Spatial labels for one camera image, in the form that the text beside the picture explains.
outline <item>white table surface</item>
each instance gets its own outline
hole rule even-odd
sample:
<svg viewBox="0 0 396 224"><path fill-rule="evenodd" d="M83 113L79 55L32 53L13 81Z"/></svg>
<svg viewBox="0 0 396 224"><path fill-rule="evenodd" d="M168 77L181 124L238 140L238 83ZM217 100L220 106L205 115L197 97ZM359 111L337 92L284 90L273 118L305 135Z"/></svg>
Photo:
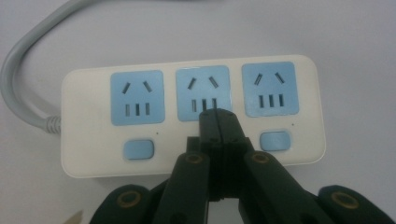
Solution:
<svg viewBox="0 0 396 224"><path fill-rule="evenodd" d="M65 0L2 0L0 62ZM102 1L42 38L16 78L40 115L60 114L61 83L78 68L303 54L318 67L327 152L288 167L307 190L352 188L396 220L396 2ZM17 119L0 99L0 223L81 223L125 184L151 189L167 176L75 179L60 136ZM210 204L209 223L243 223L237 200Z"/></svg>

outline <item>cable strain relief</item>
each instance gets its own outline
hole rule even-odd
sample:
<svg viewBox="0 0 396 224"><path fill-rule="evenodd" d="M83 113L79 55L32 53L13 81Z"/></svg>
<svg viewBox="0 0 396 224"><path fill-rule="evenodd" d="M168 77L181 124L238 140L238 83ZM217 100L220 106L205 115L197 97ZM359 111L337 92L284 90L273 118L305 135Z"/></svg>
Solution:
<svg viewBox="0 0 396 224"><path fill-rule="evenodd" d="M45 130L47 133L61 133L61 117L51 116L46 118Z"/></svg>

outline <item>gray cable sleeve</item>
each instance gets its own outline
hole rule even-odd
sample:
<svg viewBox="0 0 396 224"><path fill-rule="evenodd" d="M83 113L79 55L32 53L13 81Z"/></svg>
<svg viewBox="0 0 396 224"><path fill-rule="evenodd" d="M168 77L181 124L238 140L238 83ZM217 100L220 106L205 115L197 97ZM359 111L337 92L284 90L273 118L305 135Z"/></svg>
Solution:
<svg viewBox="0 0 396 224"><path fill-rule="evenodd" d="M11 49L0 72L0 91L8 108L18 118L37 128L43 129L47 133L57 133L58 130L60 131L59 117L49 117L47 119L40 118L16 97L13 89L13 77L19 69L24 54L38 39L72 13L97 1L98 0L70 0L66 2L27 33Z"/></svg>

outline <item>power strip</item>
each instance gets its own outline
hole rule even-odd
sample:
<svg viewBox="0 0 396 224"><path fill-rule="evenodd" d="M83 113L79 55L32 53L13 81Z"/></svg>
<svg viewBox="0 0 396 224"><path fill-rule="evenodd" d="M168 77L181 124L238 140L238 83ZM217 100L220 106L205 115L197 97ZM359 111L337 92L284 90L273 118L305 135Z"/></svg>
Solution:
<svg viewBox="0 0 396 224"><path fill-rule="evenodd" d="M62 89L62 165L73 177L170 174L198 115L233 111L284 165L325 151L318 74L301 55L73 71Z"/></svg>

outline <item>blue switch button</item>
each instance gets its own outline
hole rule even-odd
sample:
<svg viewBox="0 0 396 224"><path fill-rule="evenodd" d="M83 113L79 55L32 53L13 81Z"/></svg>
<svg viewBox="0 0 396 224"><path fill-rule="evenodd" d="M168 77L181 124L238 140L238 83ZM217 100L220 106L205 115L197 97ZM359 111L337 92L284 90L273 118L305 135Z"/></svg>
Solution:
<svg viewBox="0 0 396 224"><path fill-rule="evenodd" d="M279 151L290 148L290 135L287 132L262 133L260 146L264 151Z"/></svg>
<svg viewBox="0 0 396 224"><path fill-rule="evenodd" d="M133 140L124 145L123 156L127 160L146 160L154 155L154 144L150 140Z"/></svg>

